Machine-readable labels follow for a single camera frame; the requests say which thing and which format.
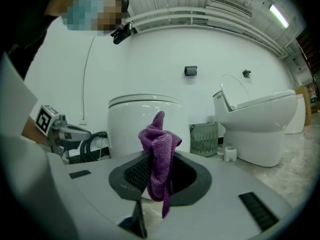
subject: fluorescent light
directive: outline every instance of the fluorescent light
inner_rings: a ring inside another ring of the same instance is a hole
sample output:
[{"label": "fluorescent light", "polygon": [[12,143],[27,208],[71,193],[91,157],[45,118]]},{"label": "fluorescent light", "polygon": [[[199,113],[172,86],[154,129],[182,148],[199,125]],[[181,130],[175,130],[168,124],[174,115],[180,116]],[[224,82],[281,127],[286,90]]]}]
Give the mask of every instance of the fluorescent light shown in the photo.
[{"label": "fluorescent light", "polygon": [[285,17],[281,14],[281,12],[275,7],[271,5],[270,11],[278,18],[278,20],[282,23],[282,25],[287,28],[289,27],[289,23],[286,21]]}]

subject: black cable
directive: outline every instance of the black cable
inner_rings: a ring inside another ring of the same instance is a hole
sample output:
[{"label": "black cable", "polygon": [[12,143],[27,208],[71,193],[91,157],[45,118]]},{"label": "black cable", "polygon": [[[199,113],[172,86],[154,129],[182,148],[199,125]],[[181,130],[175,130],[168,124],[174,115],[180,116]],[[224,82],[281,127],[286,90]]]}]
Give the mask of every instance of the black cable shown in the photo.
[{"label": "black cable", "polygon": [[91,143],[95,138],[108,138],[108,134],[105,131],[99,131],[95,134],[92,134],[91,137],[87,140],[84,140],[80,147],[80,157],[84,163],[98,161],[91,154]]},{"label": "black cable", "polygon": [[88,52],[88,55],[86,57],[85,66],[84,66],[84,72],[83,72],[83,81],[82,81],[82,120],[85,120],[85,99],[84,99],[84,96],[85,96],[85,76],[86,76],[87,62],[88,62],[88,58],[89,58],[89,54],[90,54],[90,51],[91,51],[91,47],[92,47],[92,44],[94,43],[95,38],[96,37],[94,36],[93,39],[92,39],[92,42],[91,42],[91,45],[90,45],[90,48],[89,48],[89,52]]}]

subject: hose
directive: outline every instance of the hose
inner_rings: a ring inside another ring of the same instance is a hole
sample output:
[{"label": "hose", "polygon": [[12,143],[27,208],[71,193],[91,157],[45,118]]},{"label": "hose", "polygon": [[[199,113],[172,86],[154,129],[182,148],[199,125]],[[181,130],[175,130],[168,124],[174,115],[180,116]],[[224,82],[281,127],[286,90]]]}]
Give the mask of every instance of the hose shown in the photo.
[{"label": "hose", "polygon": [[98,161],[96,158],[94,158],[91,154],[90,147],[91,147],[91,142],[95,138],[108,138],[108,134],[105,131],[100,131],[95,134],[92,134],[91,137],[87,140],[84,140],[81,143],[80,146],[80,157],[82,162],[87,163],[87,162],[94,162]]}]

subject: purple towel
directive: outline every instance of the purple towel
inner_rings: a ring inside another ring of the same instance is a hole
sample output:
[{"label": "purple towel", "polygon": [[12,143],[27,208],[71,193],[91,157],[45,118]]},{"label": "purple towel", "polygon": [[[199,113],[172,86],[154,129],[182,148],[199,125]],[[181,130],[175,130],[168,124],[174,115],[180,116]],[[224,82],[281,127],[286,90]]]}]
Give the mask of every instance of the purple towel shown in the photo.
[{"label": "purple towel", "polygon": [[169,211],[169,196],[172,190],[171,169],[175,149],[182,140],[170,131],[162,130],[164,125],[165,112],[160,111],[156,114],[152,124],[143,129],[138,137],[141,141],[143,150],[153,151],[153,166],[151,170],[150,183],[147,186],[148,193],[152,200],[163,201],[162,217],[164,218]]}]

